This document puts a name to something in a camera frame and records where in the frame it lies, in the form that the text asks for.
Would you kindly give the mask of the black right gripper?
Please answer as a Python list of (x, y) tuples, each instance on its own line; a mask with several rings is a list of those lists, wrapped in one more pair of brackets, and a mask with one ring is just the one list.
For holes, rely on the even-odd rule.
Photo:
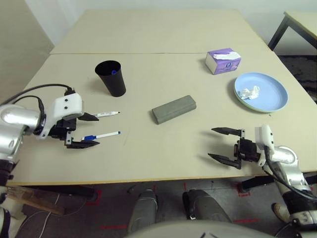
[(228, 157), (211, 154), (208, 153), (210, 157), (220, 162), (221, 164), (234, 167), (236, 169), (241, 169), (242, 163), (241, 160), (249, 161), (249, 162), (258, 162), (261, 154), (257, 152), (256, 143), (251, 140), (244, 139), (245, 138), (245, 130), (244, 129), (233, 129), (228, 127), (215, 127), (211, 129), (220, 134), (224, 135), (235, 135), (239, 136), (241, 139), (237, 141), (234, 145), (234, 157), (236, 160), (231, 160)]

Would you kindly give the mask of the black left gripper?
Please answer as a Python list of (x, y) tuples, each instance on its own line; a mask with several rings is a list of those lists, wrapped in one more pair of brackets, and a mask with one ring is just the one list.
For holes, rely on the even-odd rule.
[[(89, 113), (84, 113), (78, 117), (82, 121), (99, 121), (99, 119)], [(50, 130), (50, 137), (64, 141), (64, 145), (67, 149), (85, 149), (99, 145), (99, 142), (82, 140), (74, 141), (72, 132), (76, 130), (76, 119), (59, 120)]]

